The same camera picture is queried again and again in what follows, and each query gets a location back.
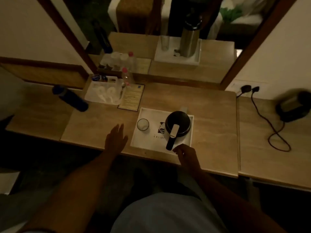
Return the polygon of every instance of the kettle handle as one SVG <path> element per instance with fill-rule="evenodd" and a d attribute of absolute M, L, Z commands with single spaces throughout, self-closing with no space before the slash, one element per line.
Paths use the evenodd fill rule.
<path fill-rule="evenodd" d="M 179 129 L 179 125 L 174 124 L 171 130 L 171 133 L 169 134 L 169 140 L 167 141 L 167 145 L 166 145 L 167 150 L 172 150 L 176 137 L 177 137 L 178 129 Z"/>
<path fill-rule="evenodd" d="M 167 150 L 172 150 L 175 140 L 176 140 L 176 137 L 169 137 L 169 140 L 166 145 Z"/>

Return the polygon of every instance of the blue water bottle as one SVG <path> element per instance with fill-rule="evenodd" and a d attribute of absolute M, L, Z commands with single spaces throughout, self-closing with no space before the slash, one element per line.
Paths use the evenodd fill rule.
<path fill-rule="evenodd" d="M 77 94 L 62 85 L 55 85 L 52 89 L 54 95 L 58 95 L 61 100 L 76 108 L 77 110 L 84 112 L 89 108 L 89 105 L 80 98 Z"/>

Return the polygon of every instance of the white wall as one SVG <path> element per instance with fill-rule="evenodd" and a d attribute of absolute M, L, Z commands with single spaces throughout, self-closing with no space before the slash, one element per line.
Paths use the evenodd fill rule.
<path fill-rule="evenodd" d="M 276 99 L 292 89 L 311 90 L 311 0 L 297 0 L 235 80 L 267 83 L 256 98 Z"/>
<path fill-rule="evenodd" d="M 76 36 L 80 44 L 83 46 L 84 49 L 89 44 L 89 41 L 86 39 L 85 35 L 81 31 L 80 27 L 78 26 L 77 22 L 73 18 L 72 14 L 68 10 L 66 4 L 63 0 L 51 0 L 57 11 L 60 13 L 68 27 L 71 29 L 73 34 Z"/>
<path fill-rule="evenodd" d="M 89 67 L 37 0 L 0 0 L 0 56 Z"/>

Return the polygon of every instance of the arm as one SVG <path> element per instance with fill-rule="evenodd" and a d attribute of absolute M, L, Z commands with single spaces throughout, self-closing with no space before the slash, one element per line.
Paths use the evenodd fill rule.
<path fill-rule="evenodd" d="M 105 150 L 90 163 L 72 172 L 46 204 L 21 229 L 48 229 L 57 233 L 83 233 L 94 211 L 112 161 L 127 142 L 123 124 L 107 135 Z"/>
<path fill-rule="evenodd" d="M 181 165 L 187 169 L 205 192 L 229 231 L 286 233 L 270 217 L 205 173 L 200 168 L 195 149 L 181 144 L 173 151 L 177 153 Z"/>
<path fill-rule="evenodd" d="M 202 13 L 202 27 L 201 27 L 201 29 L 203 29 L 207 25 L 211 26 L 213 24 L 213 23 L 211 23 L 211 21 L 213 21 L 213 22 L 215 21 L 215 18 L 218 15 L 222 1 L 223 0 L 211 0 L 211 2 L 208 3 L 205 11 Z"/>
<path fill-rule="evenodd" d="M 152 10 L 146 21 L 145 34 L 156 34 L 161 28 L 162 0 L 153 0 Z"/>

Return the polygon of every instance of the forearm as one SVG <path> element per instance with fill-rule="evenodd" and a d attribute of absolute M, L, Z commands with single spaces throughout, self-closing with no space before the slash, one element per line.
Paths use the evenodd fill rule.
<path fill-rule="evenodd" d="M 152 10 L 161 11 L 162 0 L 153 0 Z"/>
<path fill-rule="evenodd" d="M 101 154 L 72 172 L 21 231 L 43 228 L 57 233 L 84 232 L 111 163 L 110 156 Z"/>
<path fill-rule="evenodd" d="M 219 8 L 220 5 L 222 3 L 223 0 L 211 0 L 205 11 L 202 13 L 202 27 L 201 29 L 203 29 L 209 22 L 210 19 L 214 16 L 214 15 L 218 15 L 219 12 Z"/>
<path fill-rule="evenodd" d="M 207 173 L 195 174 L 199 186 L 206 193 L 228 230 L 233 232 L 285 231 L 269 216 L 227 189 Z"/>

